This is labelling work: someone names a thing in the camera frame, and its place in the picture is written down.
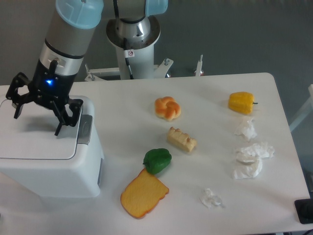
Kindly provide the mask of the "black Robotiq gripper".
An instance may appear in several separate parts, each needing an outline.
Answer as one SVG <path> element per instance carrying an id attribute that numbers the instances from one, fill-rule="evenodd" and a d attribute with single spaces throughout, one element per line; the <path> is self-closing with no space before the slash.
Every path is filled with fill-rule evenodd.
<path id="1" fill-rule="evenodd" d="M 32 81 L 24 73 L 19 72 L 13 78 L 6 98 L 12 101 L 12 106 L 16 109 L 15 119 L 20 116 L 23 105 L 30 102 L 52 110 L 59 121 L 54 134 L 58 136 L 63 126 L 74 127 L 77 124 L 83 100 L 69 98 L 76 75 L 63 75 L 57 73 L 56 69 L 56 60 L 52 60 L 48 68 L 39 61 Z M 19 88 L 24 86 L 27 86 L 28 93 L 19 94 Z"/>

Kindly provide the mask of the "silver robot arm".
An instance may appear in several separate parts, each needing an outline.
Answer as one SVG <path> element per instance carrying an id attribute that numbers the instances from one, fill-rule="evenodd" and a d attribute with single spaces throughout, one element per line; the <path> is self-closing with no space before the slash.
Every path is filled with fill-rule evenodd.
<path id="1" fill-rule="evenodd" d="M 58 0 L 35 73 L 18 73 L 6 98 L 18 118 L 23 105 L 34 102 L 54 112 L 59 126 L 75 126 L 83 101 L 69 92 L 102 16 L 107 38 L 115 46 L 120 78 L 154 77 L 154 45 L 160 36 L 156 15 L 166 0 Z"/>

